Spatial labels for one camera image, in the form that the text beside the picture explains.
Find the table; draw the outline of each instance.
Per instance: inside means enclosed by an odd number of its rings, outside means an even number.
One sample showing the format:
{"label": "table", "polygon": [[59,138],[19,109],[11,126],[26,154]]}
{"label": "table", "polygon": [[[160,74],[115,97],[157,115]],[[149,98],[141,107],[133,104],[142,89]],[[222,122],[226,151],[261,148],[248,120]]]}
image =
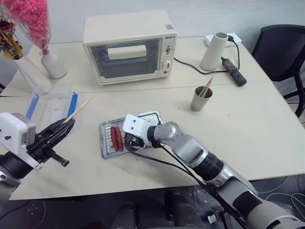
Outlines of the table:
{"label": "table", "polygon": [[[248,83],[269,82],[270,79],[262,71],[261,67],[257,64],[248,50],[243,45],[239,45],[239,49],[241,62],[240,72],[247,79]],[[175,57],[200,68],[199,63],[205,50],[206,47],[203,44],[202,37],[178,38]],[[211,77],[211,75],[201,75],[190,67],[174,61],[172,73],[169,77],[101,86],[98,84],[98,81],[93,74],[92,67],[81,43],[51,44],[50,52],[58,55],[63,66],[67,69],[67,75],[65,77],[51,80],[52,83],[69,83],[77,93],[198,86],[206,84]],[[47,75],[40,62],[40,50],[36,46],[32,46],[28,57]],[[237,65],[236,47],[225,48],[224,57],[229,58]],[[213,85],[229,83],[234,83],[234,81],[227,73],[214,74]],[[25,96],[30,94],[31,88],[20,72],[15,74],[11,83],[1,93],[2,96]]]}
{"label": "table", "polygon": [[[83,93],[93,99],[75,117],[68,137],[54,150],[71,163],[51,159],[26,176],[11,199],[55,198],[129,190],[187,186],[196,182],[180,170],[131,154],[104,160],[99,124],[110,119],[159,111],[175,121],[245,178],[254,180],[305,172],[305,130],[271,82],[213,85],[201,112],[190,110],[195,87]],[[29,96],[0,98],[0,112],[23,113]],[[150,156],[175,163],[161,149]]]}

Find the white vase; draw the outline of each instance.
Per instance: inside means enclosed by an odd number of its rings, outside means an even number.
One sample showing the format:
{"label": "white vase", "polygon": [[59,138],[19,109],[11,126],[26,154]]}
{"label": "white vase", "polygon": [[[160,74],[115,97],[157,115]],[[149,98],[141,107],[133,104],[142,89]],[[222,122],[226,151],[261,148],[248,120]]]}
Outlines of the white vase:
{"label": "white vase", "polygon": [[52,89],[50,80],[30,61],[27,56],[14,61],[36,94],[45,94]]}
{"label": "white vase", "polygon": [[51,54],[50,52],[43,54],[41,63],[49,73],[50,78],[59,79],[67,74],[67,71],[60,63],[58,57],[54,54]]}
{"label": "white vase", "polygon": [[210,45],[201,60],[200,67],[202,69],[213,71],[218,67],[227,40],[228,35],[224,32],[218,32],[213,36]]}

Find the black chair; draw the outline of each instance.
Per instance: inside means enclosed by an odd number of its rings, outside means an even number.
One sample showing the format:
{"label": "black chair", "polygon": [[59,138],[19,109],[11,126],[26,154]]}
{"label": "black chair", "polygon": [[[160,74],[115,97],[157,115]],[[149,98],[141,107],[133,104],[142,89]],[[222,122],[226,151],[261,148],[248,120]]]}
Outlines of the black chair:
{"label": "black chair", "polygon": [[300,117],[305,105],[305,88],[300,77],[305,60],[305,26],[263,27],[252,55],[272,81],[294,77],[297,91],[284,95],[284,98],[299,95],[295,114]]}

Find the wall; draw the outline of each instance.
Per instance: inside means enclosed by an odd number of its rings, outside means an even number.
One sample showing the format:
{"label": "wall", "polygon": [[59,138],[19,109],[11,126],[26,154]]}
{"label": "wall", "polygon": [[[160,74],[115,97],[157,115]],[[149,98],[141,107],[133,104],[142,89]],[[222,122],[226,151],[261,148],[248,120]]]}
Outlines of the wall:
{"label": "wall", "polygon": [[[81,42],[85,16],[145,10],[166,10],[180,37],[235,32],[249,51],[261,27],[305,24],[304,0],[50,0],[49,6],[52,43]],[[20,41],[27,51],[28,43]],[[0,83],[15,71],[0,58]]]}

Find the sausage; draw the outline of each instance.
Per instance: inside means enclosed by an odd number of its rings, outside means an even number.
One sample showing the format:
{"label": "sausage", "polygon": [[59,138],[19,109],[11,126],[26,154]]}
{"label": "sausage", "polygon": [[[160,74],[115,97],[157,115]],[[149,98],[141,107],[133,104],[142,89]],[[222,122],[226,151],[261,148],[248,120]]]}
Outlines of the sausage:
{"label": "sausage", "polygon": [[118,151],[119,147],[118,147],[117,140],[116,140],[116,131],[115,131],[114,126],[112,126],[110,128],[110,134],[111,134],[111,141],[112,141],[113,148],[115,149],[115,151]]}
{"label": "sausage", "polygon": [[116,143],[118,145],[119,151],[123,151],[123,143],[122,143],[122,135],[119,127],[115,127],[115,137],[116,137]]}

